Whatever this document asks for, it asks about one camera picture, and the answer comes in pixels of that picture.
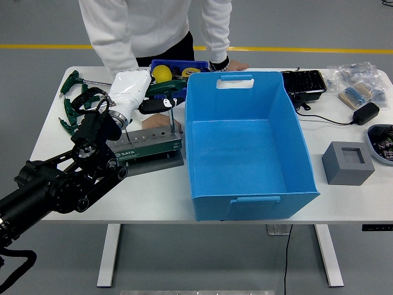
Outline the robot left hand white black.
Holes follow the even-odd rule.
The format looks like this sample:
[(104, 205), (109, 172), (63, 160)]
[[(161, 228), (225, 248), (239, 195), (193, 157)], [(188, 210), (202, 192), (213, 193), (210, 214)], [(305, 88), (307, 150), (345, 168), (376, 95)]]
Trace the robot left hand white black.
[(184, 102), (183, 98), (173, 98), (177, 88), (173, 84), (151, 85), (149, 70), (122, 71), (117, 73), (109, 91), (114, 103), (109, 114), (120, 128), (131, 123), (131, 113), (138, 110), (141, 114), (155, 114), (169, 111)]

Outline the person's right hand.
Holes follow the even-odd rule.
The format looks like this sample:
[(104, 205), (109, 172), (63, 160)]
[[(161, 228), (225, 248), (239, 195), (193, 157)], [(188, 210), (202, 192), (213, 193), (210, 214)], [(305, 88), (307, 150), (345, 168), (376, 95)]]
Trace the person's right hand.
[(171, 125), (171, 120), (169, 116), (160, 113), (154, 114), (142, 121), (143, 129), (156, 128), (156, 127), (169, 126), (169, 125)]

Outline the person's left hand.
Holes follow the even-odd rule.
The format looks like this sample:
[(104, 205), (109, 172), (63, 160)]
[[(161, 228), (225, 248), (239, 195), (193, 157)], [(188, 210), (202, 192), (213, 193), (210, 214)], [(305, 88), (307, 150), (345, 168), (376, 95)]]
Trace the person's left hand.
[(236, 60), (231, 60), (227, 71), (243, 71), (245, 69), (248, 69), (249, 65), (247, 63), (241, 63)]

